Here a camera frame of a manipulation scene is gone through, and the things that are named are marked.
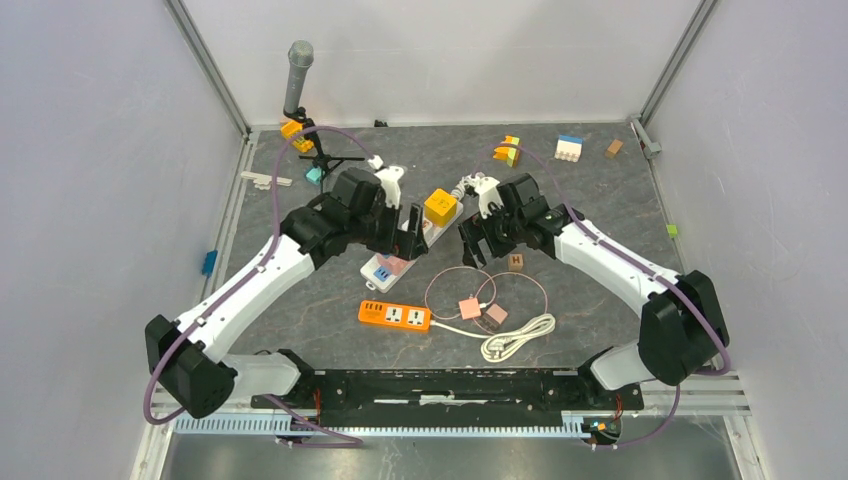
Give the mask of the large pink cube adapter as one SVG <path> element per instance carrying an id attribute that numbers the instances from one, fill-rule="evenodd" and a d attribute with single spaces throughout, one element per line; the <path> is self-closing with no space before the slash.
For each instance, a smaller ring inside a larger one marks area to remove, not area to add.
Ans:
<path id="1" fill-rule="evenodd" d="M 381 268 L 394 276 L 403 274 L 410 262 L 391 255 L 377 255 L 377 261 Z"/>

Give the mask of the white cube socket adapter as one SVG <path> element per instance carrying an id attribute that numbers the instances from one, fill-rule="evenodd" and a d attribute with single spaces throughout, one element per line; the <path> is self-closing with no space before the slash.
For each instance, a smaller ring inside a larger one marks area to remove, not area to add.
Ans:
<path id="1" fill-rule="evenodd" d="M 433 238 L 434 226 L 429 220 L 422 221 L 422 233 L 426 242 L 430 242 Z"/>

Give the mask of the white multicolour power strip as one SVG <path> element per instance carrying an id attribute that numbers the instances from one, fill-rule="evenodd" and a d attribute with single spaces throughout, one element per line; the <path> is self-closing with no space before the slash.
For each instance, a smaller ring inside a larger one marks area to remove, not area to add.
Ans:
<path id="1" fill-rule="evenodd" d="M 430 250 L 433 250 L 433 245 L 460 218 L 463 210 L 464 206 L 458 204 L 456 213 L 444 226 L 435 225 L 428 219 L 424 219 L 424 239 Z M 382 254 L 374 254 L 360 268 L 359 272 L 369 290 L 387 293 L 415 263 L 416 260 L 406 261 Z"/>

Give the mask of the yellow cube socket adapter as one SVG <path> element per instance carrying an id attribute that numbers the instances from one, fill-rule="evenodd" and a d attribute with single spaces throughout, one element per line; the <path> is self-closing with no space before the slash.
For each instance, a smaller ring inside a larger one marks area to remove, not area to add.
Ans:
<path id="1" fill-rule="evenodd" d="M 458 200 L 443 189 L 434 190 L 424 203 L 425 218 L 433 225 L 444 228 L 458 210 Z"/>

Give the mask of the small pink charger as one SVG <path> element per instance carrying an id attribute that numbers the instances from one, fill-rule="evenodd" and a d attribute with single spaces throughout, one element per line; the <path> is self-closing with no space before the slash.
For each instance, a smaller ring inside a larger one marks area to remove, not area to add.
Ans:
<path id="1" fill-rule="evenodd" d="M 463 320 L 473 320 L 482 314 L 481 303 L 476 297 L 470 297 L 458 302 L 460 316 Z"/>

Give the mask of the orange power strip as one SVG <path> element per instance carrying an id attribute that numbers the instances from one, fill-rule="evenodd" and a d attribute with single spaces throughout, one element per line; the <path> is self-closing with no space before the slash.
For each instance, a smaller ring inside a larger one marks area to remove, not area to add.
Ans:
<path id="1" fill-rule="evenodd" d="M 360 304 L 357 319 L 366 325 L 427 333 L 431 327 L 432 314 L 422 306 L 364 300 Z"/>

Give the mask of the dusty pink usb adapter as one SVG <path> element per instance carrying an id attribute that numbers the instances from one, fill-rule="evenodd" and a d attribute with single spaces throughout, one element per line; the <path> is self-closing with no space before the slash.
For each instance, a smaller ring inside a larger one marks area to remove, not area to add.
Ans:
<path id="1" fill-rule="evenodd" d="M 503 307 L 492 303 L 480 317 L 479 324 L 486 331 L 498 332 L 507 317 L 508 312 Z"/>

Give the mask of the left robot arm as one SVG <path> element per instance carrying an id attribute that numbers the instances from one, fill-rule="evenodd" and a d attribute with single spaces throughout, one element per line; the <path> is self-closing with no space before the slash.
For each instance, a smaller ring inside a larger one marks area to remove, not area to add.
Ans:
<path id="1" fill-rule="evenodd" d="M 404 173 L 395 165 L 343 171 L 330 192 L 277 222 L 257 255 L 207 299 L 175 320 L 151 319 L 144 329 L 151 374 L 143 399 L 146 420 L 161 422 L 151 411 L 156 386 L 172 396 L 180 413 L 194 418 L 214 413 L 235 392 L 274 393 L 290 407 L 306 405 L 314 381 L 287 357 L 250 361 L 229 350 L 282 294 L 351 244 L 404 260 L 428 252 L 422 207 L 411 204 L 407 223 L 399 221 Z"/>

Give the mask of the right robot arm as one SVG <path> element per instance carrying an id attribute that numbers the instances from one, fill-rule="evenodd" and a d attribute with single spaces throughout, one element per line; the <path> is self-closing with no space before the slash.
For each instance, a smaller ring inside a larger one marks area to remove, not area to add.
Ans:
<path id="1" fill-rule="evenodd" d="M 485 265 L 483 245 L 502 258 L 523 244 L 588 275 L 639 316 L 635 340 L 585 363 L 589 374 L 577 382 L 585 405 L 602 408 L 629 384 L 658 380 L 678 386 L 693 374 L 729 370 L 729 333 L 706 274 L 681 274 L 637 255 L 567 202 L 549 205 L 529 174 L 500 182 L 477 173 L 462 178 L 457 187 L 478 202 L 477 213 L 459 226 L 465 265 Z M 712 371 L 707 365 L 714 358 L 720 358 L 721 366 Z"/>

